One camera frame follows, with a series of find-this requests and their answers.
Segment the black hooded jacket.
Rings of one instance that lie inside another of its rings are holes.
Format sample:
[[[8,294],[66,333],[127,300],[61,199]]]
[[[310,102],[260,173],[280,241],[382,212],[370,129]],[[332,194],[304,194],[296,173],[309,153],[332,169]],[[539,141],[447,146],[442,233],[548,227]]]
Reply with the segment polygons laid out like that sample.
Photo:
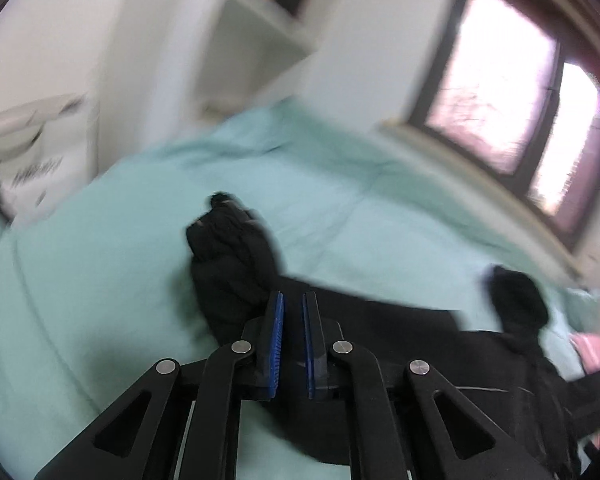
[[[268,232],[235,197],[218,193],[186,230],[197,304],[219,344],[235,341],[262,315],[271,292],[285,296],[283,358],[302,372],[301,296],[310,284],[280,273]],[[464,332],[448,311],[386,304],[320,288],[323,318],[396,370],[428,362],[520,443],[556,479],[580,476],[582,439],[600,429],[600,371],[570,382],[540,344],[550,314],[527,274],[494,266],[486,290],[498,332]]]

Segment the wooden window sill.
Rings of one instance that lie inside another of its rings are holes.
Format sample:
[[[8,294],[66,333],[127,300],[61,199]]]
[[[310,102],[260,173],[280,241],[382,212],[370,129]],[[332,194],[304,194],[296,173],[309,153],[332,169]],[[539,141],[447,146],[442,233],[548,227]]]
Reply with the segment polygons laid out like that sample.
[[[434,166],[434,176],[458,195],[463,206],[534,263],[552,272],[562,272],[573,281],[582,280],[577,259],[532,211],[485,171],[412,126],[385,120],[377,125],[376,131],[418,157],[422,166]]]

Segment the white printed bag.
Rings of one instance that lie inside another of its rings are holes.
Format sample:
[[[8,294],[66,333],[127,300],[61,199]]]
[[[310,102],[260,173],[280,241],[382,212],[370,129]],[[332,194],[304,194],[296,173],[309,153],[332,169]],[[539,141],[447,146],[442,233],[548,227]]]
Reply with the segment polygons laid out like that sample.
[[[98,103],[62,94],[0,112],[0,220],[49,216],[96,177]]]

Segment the dark framed window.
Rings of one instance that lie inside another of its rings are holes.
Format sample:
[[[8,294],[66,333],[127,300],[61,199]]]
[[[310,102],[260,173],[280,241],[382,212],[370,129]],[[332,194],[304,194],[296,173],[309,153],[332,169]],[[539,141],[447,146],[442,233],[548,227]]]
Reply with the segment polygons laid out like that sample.
[[[578,248],[600,210],[600,4],[453,0],[408,123]]]

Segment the white wall shelf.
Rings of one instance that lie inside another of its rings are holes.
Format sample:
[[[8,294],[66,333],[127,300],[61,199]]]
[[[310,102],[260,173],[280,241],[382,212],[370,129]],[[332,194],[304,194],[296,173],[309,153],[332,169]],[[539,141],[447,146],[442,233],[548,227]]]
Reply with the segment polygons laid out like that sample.
[[[314,50],[273,0],[123,0],[102,60],[100,150],[117,159],[198,136]]]

